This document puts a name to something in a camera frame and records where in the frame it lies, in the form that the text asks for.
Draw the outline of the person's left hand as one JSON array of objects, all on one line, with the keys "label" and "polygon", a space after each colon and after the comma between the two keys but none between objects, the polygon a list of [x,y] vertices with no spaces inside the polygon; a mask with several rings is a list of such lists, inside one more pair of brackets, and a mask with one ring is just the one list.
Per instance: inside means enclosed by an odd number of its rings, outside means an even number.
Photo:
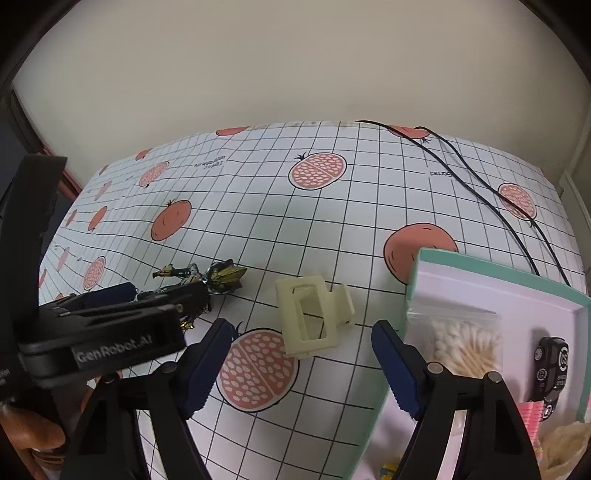
[{"label": "person's left hand", "polygon": [[94,389],[86,382],[35,388],[33,410],[1,405],[1,426],[33,479],[58,479],[69,443]]}]

